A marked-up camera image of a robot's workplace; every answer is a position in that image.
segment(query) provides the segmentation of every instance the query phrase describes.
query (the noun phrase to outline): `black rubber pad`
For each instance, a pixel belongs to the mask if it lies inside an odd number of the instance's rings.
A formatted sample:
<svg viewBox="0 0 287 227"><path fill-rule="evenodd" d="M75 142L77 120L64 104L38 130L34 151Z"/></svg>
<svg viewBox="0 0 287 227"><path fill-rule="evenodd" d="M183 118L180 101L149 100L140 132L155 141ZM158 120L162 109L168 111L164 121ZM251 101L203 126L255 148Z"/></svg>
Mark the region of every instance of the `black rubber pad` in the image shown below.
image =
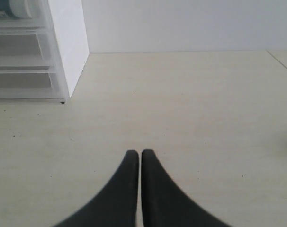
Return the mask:
<svg viewBox="0 0 287 227"><path fill-rule="evenodd" d="M138 171L138 153L127 151L99 194L56 227L135 227Z"/></svg>
<svg viewBox="0 0 287 227"><path fill-rule="evenodd" d="M145 227L229 227L179 189L153 150L143 151L141 176Z"/></svg>

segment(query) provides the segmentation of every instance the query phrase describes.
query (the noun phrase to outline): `white cabinet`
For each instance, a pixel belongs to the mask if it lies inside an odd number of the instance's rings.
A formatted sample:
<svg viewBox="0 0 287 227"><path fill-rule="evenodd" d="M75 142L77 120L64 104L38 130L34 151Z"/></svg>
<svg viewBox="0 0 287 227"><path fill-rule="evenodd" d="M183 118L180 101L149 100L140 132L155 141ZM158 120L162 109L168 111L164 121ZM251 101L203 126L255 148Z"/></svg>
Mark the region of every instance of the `white cabinet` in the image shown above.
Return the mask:
<svg viewBox="0 0 287 227"><path fill-rule="evenodd" d="M0 98L71 96L52 18L48 0L0 0Z"/></svg>

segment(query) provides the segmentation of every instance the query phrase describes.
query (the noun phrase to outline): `white wall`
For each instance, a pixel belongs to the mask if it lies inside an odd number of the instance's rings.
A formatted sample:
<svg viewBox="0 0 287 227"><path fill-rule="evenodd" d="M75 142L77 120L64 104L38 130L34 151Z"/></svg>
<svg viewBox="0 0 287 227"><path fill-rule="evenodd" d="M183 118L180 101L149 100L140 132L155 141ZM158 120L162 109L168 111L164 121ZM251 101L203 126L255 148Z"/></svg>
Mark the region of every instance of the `white wall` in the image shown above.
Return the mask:
<svg viewBox="0 0 287 227"><path fill-rule="evenodd" d="M70 96L89 56L81 0L49 0Z"/></svg>
<svg viewBox="0 0 287 227"><path fill-rule="evenodd" d="M287 50L287 0L82 0L91 52Z"/></svg>

